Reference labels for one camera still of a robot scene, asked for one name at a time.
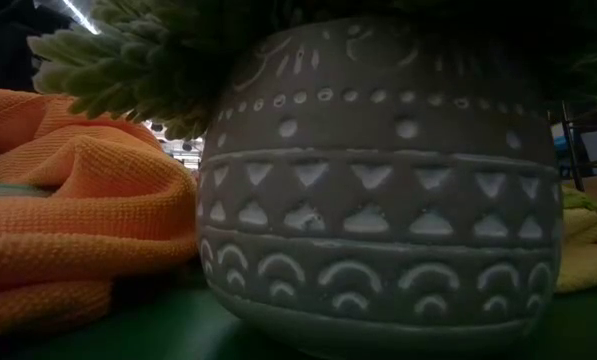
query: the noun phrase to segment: gray ceramic pot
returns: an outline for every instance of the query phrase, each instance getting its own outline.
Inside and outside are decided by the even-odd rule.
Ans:
[[[224,92],[198,243],[226,308],[323,357],[498,350],[551,298],[548,125],[488,43],[347,19],[271,36]]]

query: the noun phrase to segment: orange knit fabric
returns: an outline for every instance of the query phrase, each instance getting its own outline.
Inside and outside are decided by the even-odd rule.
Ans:
[[[66,111],[71,99],[0,90],[0,334],[62,329],[107,312],[111,280],[197,252],[195,184],[141,125]]]

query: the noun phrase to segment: green surface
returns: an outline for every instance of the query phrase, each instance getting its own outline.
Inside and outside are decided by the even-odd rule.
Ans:
[[[597,289],[556,298],[535,335],[504,357],[597,359]],[[201,284],[164,291],[148,304],[124,307],[72,333],[9,349],[0,358],[309,359],[244,325]]]

